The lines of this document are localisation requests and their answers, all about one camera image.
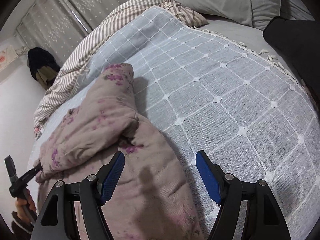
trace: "white patterned curtain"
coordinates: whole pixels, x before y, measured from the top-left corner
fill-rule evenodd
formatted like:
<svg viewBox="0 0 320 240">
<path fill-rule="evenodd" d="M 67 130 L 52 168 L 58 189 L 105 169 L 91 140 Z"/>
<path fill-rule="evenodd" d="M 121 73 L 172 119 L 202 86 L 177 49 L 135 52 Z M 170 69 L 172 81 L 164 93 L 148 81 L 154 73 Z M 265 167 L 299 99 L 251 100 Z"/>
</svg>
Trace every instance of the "white patterned curtain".
<svg viewBox="0 0 320 240">
<path fill-rule="evenodd" d="M 80 41 L 129 0 L 36 0 L 17 27 L 31 49 L 49 51 L 62 66 Z"/>
</svg>

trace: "black gripper frame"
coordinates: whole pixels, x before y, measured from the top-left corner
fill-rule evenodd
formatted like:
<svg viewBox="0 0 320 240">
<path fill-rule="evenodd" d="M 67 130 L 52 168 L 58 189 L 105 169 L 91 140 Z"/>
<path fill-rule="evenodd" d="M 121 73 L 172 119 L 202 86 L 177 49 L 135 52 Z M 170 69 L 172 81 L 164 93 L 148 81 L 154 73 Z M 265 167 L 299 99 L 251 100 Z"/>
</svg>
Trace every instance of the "black gripper frame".
<svg viewBox="0 0 320 240">
<path fill-rule="evenodd" d="M 11 186 L 9 188 L 10 195 L 14 198 L 22 198 L 27 200 L 27 185 L 39 171 L 42 171 L 41 164 L 38 164 L 36 167 L 27 171 L 20 178 L 18 178 L 16 167 L 14 166 L 13 159 L 10 155 L 4 159 L 4 162 L 11 182 Z M 26 216 L 29 218 L 31 224 L 34 225 L 36 223 L 37 214 L 36 212 L 30 210 L 29 206 L 29 203 L 27 203 L 22 208 Z"/>
<path fill-rule="evenodd" d="M 208 168 L 206 171 L 202 165 L 204 162 L 201 162 L 203 160 Z M 196 165 L 204 182 L 208 181 L 205 176 L 211 172 L 219 185 L 217 188 L 221 197 L 218 198 L 220 211 L 208 240 L 233 239 L 242 200 L 247 200 L 247 211 L 241 240 L 291 239 L 284 216 L 266 181 L 259 179 L 256 183 L 250 183 L 240 181 L 233 174 L 225 174 L 204 151 L 197 153 Z"/>
<path fill-rule="evenodd" d="M 36 220 L 31 240 L 80 240 L 75 201 L 80 201 L 89 240 L 113 240 L 101 206 L 110 200 L 123 168 L 124 154 L 116 152 L 109 164 L 81 182 L 57 181 Z"/>
</svg>

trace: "white wall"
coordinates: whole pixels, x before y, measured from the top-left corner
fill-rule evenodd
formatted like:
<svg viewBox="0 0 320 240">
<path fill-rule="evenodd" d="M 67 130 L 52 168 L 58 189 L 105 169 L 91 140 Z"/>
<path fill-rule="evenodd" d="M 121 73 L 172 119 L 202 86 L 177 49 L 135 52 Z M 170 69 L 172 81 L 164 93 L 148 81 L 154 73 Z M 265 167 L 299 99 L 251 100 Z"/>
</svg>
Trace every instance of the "white wall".
<svg viewBox="0 0 320 240">
<path fill-rule="evenodd" d="M 21 22 L 21 19 L 27 14 L 29 8 L 35 3 L 35 1 L 36 0 L 20 1 L 0 31 L 0 42 L 13 36 L 16 27 Z"/>
<path fill-rule="evenodd" d="M 22 46 L 16 38 L 10 38 L 0 43 L 0 51 L 10 44 L 15 49 Z M 9 194 L 4 158 L 11 155 L 18 176 L 26 172 L 34 143 L 33 113 L 44 93 L 30 74 L 26 56 L 0 72 L 0 213 L 9 226 L 15 200 Z"/>
</svg>

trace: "bed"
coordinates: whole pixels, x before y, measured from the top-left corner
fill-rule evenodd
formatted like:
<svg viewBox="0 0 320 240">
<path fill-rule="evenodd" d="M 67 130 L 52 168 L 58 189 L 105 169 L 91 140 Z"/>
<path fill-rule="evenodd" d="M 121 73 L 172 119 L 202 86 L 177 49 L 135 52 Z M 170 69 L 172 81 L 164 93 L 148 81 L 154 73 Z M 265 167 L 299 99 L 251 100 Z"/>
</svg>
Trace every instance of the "bed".
<svg viewBox="0 0 320 240">
<path fill-rule="evenodd" d="M 295 8 L 303 6 L 301 0 L 291 0 L 289 4 L 295 4 Z M 212 15 L 204 15 L 208 24 L 198 30 L 185 26 L 185 18 L 183 23 L 177 19 L 181 11 L 168 12 L 167 8 L 141 10 L 140 16 L 125 23 L 109 40 L 103 40 L 94 48 L 83 71 L 77 73 L 68 100 L 53 108 L 45 125 L 36 126 L 40 133 L 28 168 L 38 159 L 41 145 L 68 110 L 79 106 L 85 98 L 104 70 L 104 63 L 126 62 L 133 66 L 135 73 L 139 113 L 166 136 L 185 171 L 204 237 L 208 236 L 219 208 L 209 199 L 194 167 L 194 154 L 201 149 L 208 152 L 210 159 L 225 172 L 232 172 L 239 179 L 255 182 L 264 178 L 270 183 L 292 239 L 305 239 L 320 216 L 320 162 L 317 157 L 320 125 L 299 77 L 265 42 L 261 30 Z M 298 11 L 305 14 L 292 17 L 312 17 L 305 7 Z M 289 12 L 292 10 L 282 8 L 282 14 L 289 15 Z M 165 19 L 159 24 L 172 24 L 168 33 L 164 29 L 147 28 L 154 31 L 149 40 L 135 48 L 124 46 L 121 55 L 116 55 L 135 34 L 132 28 L 146 28 L 146 19 L 151 23 L 163 15 Z M 199 16 L 197 21 L 193 26 L 199 26 L 204 20 Z M 159 37 L 153 40 L 155 33 L 163 40 Z M 220 50 L 227 50 L 228 56 L 213 53 Z M 187 51 L 194 57 L 189 62 L 179 57 L 185 56 Z M 153 62 L 153 57 L 164 57 L 161 59 L 164 63 Z M 216 76 L 208 69 L 213 66 L 219 71 Z M 252 91 L 246 94 L 243 87 L 251 87 Z M 245 109 L 250 108 L 253 111 L 249 114 Z M 29 187 L 35 198 L 38 184 L 33 181 Z M 244 211 L 245 203 L 234 239 L 241 237 Z"/>
</svg>

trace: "grid-patterned blanket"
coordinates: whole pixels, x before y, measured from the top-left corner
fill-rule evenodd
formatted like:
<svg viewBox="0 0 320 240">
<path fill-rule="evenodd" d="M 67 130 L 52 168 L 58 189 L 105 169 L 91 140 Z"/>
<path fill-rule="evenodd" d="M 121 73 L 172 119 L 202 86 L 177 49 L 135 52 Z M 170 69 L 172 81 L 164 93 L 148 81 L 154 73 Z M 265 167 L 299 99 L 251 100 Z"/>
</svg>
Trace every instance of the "grid-patterned blanket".
<svg viewBox="0 0 320 240">
<path fill-rule="evenodd" d="M 292 239 L 308 235 L 320 215 L 320 125 L 308 96 L 272 62 L 227 38 L 188 28 L 158 7 L 92 57 L 90 72 L 77 81 L 82 91 L 51 117 L 34 156 L 89 84 L 108 64 L 120 62 L 134 68 L 139 112 L 167 137 L 184 167 L 205 236 L 219 209 L 194 166 L 201 149 L 240 180 L 264 178 Z M 235 239 L 245 203 L 241 210 Z"/>
</svg>

